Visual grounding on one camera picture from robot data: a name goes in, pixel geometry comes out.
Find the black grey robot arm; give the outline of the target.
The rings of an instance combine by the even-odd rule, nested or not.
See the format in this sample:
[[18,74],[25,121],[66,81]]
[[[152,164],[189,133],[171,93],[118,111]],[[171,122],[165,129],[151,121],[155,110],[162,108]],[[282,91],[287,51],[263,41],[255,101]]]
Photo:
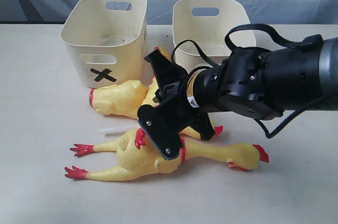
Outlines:
[[337,39],[320,35],[300,43],[279,42],[281,49],[230,47],[229,58],[215,63],[205,54],[205,65],[187,72],[154,51],[146,56],[157,80],[158,106],[142,105],[138,123],[166,160],[183,147],[179,132],[191,127],[204,141],[215,135],[209,114],[233,112],[262,125],[290,115],[267,138],[277,135],[307,110],[337,110]]

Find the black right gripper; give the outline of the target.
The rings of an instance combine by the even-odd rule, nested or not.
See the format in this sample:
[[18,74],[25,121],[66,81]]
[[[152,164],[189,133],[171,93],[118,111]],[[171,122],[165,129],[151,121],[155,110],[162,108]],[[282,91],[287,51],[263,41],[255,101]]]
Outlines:
[[144,58],[157,80],[160,105],[140,106],[138,123],[164,160],[179,157],[183,143],[178,132],[187,126],[201,133],[203,140],[211,138],[208,113],[231,111],[255,120],[283,115],[263,91],[260,54],[260,49],[237,49],[221,64],[191,72],[172,63],[160,50]]

